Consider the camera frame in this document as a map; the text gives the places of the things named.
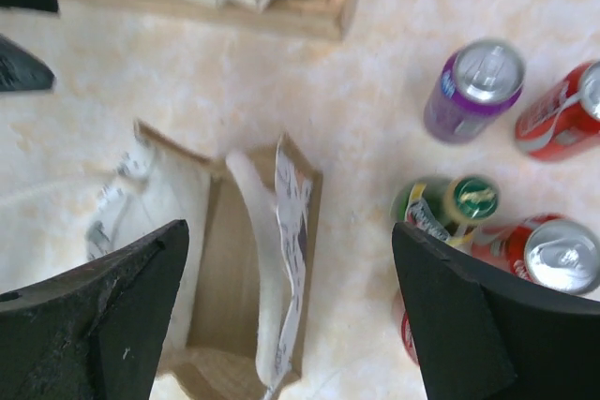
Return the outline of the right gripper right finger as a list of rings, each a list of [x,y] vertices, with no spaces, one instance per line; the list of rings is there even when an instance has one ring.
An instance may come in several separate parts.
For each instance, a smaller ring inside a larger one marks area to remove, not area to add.
[[[599,304],[525,281],[407,223],[392,246],[429,399],[596,399]]]

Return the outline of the canvas bag with cartoon print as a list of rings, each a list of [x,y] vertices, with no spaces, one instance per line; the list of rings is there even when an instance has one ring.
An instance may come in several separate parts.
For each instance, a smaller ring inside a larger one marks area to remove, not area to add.
[[[191,399],[277,399],[302,375],[322,175],[287,134],[220,158],[144,122],[86,233],[98,259],[175,219],[187,262],[158,365]]]

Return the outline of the purple soda can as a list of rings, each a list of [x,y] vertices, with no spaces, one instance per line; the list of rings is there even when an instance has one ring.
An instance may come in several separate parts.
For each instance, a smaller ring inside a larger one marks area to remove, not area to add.
[[[454,52],[424,108],[427,131],[439,141],[473,141],[519,99],[526,65],[519,51],[496,37]]]

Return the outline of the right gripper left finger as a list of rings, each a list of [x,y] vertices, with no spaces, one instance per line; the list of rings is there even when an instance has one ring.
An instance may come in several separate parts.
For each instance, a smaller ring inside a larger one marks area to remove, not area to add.
[[[4,399],[146,399],[187,261],[188,224],[1,296]]]

